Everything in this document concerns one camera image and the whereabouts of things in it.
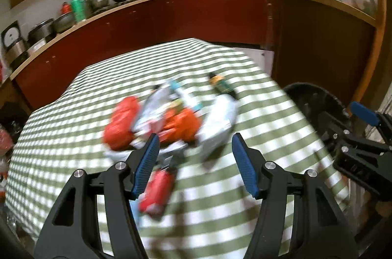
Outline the red spray can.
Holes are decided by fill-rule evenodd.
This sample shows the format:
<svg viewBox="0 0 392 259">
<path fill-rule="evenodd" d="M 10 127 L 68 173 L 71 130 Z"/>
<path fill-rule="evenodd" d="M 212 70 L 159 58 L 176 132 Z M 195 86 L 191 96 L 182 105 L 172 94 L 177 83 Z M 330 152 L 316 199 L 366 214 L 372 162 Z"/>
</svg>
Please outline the red spray can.
<svg viewBox="0 0 392 259">
<path fill-rule="evenodd" d="M 153 217 L 161 216 L 170 200 L 174 183 L 175 172 L 173 170 L 154 171 L 139 203 L 140 212 Z"/>
</svg>

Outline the red plastic bag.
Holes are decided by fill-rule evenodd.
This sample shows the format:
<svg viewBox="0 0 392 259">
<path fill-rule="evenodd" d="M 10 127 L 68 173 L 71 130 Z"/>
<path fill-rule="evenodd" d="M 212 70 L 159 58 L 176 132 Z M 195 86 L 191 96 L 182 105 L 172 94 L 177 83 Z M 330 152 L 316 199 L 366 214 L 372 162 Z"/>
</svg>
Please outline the red plastic bag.
<svg viewBox="0 0 392 259">
<path fill-rule="evenodd" d="M 124 150 L 130 145 L 134 139 L 132 126 L 139 111 L 140 104 L 135 96 L 128 96 L 117 104 L 103 133 L 103 142 L 111 150 Z"/>
</svg>

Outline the white pouch package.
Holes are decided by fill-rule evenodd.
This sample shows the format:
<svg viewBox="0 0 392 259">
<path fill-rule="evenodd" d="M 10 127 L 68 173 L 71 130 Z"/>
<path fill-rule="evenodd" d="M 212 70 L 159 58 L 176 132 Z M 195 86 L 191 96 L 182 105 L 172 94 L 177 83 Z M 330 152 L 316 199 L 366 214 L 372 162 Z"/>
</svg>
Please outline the white pouch package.
<svg viewBox="0 0 392 259">
<path fill-rule="evenodd" d="M 210 106 L 196 134 L 201 156 L 206 160 L 217 148 L 224 145 L 236 122 L 238 103 L 229 94 L 220 94 Z"/>
</svg>

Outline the green label dark bottle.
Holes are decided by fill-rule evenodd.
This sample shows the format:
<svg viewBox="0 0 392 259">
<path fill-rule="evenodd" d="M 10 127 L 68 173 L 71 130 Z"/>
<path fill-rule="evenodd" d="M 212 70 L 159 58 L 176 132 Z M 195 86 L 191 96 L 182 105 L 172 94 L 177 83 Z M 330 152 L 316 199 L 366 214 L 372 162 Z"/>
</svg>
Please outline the green label dark bottle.
<svg viewBox="0 0 392 259">
<path fill-rule="evenodd" d="M 216 74 L 214 72 L 210 72 L 208 74 L 209 77 L 209 82 L 211 85 L 220 93 L 220 94 L 227 94 L 234 98 L 235 100 L 237 99 L 236 92 L 234 88 L 227 82 L 224 76 L 220 74 Z"/>
</svg>

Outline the orange plastic bag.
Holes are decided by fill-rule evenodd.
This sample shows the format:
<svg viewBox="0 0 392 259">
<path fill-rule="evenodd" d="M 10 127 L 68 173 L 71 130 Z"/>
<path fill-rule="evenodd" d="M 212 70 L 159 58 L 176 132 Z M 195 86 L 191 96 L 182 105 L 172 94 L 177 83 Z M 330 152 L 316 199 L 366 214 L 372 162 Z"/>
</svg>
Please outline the orange plastic bag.
<svg viewBox="0 0 392 259">
<path fill-rule="evenodd" d="M 192 142 L 201 127 L 201 119 L 189 108 L 183 108 L 177 113 L 171 108 L 165 113 L 165 124 L 158 134 L 159 140 L 164 145 L 169 145 L 179 140 Z"/>
</svg>

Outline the silver snack wrapper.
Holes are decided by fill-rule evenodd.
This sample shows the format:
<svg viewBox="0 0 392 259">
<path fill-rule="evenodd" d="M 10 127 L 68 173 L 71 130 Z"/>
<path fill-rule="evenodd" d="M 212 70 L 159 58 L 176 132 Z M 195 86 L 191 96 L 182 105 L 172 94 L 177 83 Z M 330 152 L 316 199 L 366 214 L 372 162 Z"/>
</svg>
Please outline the silver snack wrapper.
<svg viewBox="0 0 392 259">
<path fill-rule="evenodd" d="M 172 80 L 159 85 L 145 100 L 131 131 L 143 139 L 147 139 L 152 133 L 160 133 L 165 125 L 166 112 L 178 98 Z"/>
</svg>

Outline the teal white tube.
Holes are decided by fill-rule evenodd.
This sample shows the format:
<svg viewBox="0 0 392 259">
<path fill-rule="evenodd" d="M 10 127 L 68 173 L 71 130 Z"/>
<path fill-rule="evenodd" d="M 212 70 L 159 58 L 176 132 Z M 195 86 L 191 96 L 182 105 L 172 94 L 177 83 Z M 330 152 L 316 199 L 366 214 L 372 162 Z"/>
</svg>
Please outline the teal white tube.
<svg viewBox="0 0 392 259">
<path fill-rule="evenodd" d="M 170 80 L 170 86 L 175 93 L 182 99 L 184 105 L 190 108 L 193 112 L 198 112 L 202 109 L 202 104 L 193 96 L 190 91 L 187 91 L 175 80 Z"/>
</svg>

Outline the black trash bin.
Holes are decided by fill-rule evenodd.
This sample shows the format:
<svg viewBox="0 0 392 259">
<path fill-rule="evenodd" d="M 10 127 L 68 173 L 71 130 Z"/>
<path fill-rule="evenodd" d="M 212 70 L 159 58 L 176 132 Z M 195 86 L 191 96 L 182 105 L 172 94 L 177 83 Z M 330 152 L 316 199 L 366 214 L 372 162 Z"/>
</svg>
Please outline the black trash bin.
<svg viewBox="0 0 392 259">
<path fill-rule="evenodd" d="M 283 90 L 297 105 L 319 137 L 327 131 L 330 122 L 325 113 L 340 122 L 346 130 L 352 130 L 352 123 L 345 106 L 326 89 L 310 83 L 293 83 L 285 86 Z"/>
</svg>

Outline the dark red lower cabinets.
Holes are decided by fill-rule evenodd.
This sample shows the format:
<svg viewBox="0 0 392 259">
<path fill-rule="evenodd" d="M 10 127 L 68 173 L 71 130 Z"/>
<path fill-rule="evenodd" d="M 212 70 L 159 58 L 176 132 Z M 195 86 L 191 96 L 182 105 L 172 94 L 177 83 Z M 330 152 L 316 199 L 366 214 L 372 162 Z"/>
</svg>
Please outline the dark red lower cabinets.
<svg viewBox="0 0 392 259">
<path fill-rule="evenodd" d="M 142 0 L 57 36 L 14 73 L 32 110 L 56 100 L 90 64 L 136 49 L 197 38 L 274 53 L 280 85 L 308 82 L 349 103 L 365 72 L 375 21 L 337 0 Z"/>
</svg>

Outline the green checkered tablecloth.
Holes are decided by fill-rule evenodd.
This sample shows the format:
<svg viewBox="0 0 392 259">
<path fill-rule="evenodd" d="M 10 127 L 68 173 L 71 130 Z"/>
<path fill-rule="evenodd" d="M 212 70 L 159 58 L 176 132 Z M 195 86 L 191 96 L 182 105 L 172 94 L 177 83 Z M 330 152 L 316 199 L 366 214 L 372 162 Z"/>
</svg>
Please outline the green checkered tablecloth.
<svg viewBox="0 0 392 259">
<path fill-rule="evenodd" d="M 267 160 L 295 173 L 315 169 L 338 205 L 349 189 L 313 128 L 286 93 L 244 53 L 198 39 L 132 51 L 86 67 L 56 101 L 35 110 L 15 146 L 6 206 L 37 239 L 54 201 L 75 169 L 111 166 L 102 134 L 119 101 L 144 100 L 154 86 L 176 80 L 207 110 L 216 98 L 208 74 L 223 75 L 239 98 L 234 130 Z M 188 149 L 161 219 L 140 219 L 150 258 L 242 258 L 259 202 L 243 186 L 231 146 L 203 160 Z"/>
</svg>

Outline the red thermos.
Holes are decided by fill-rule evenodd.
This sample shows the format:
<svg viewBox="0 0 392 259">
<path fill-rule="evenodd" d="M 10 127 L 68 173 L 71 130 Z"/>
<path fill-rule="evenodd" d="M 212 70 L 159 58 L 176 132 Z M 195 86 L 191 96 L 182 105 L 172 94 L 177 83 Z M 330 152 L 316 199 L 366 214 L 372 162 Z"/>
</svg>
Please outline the red thermos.
<svg viewBox="0 0 392 259">
<path fill-rule="evenodd" d="M 67 1 L 65 1 L 65 2 L 62 4 L 61 14 L 66 14 L 66 13 L 69 13 L 69 12 L 71 12 L 71 11 L 72 11 L 71 5 L 70 5 Z"/>
</svg>

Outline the green thermos bottle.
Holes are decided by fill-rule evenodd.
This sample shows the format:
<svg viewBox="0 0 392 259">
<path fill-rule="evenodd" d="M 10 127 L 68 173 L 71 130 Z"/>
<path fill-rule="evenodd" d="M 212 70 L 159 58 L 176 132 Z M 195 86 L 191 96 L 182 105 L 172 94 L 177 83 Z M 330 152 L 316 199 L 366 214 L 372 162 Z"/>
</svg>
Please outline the green thermos bottle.
<svg viewBox="0 0 392 259">
<path fill-rule="evenodd" d="M 73 10 L 73 14 L 77 23 L 86 19 L 83 3 L 81 2 L 81 0 L 71 0 L 71 8 Z"/>
</svg>

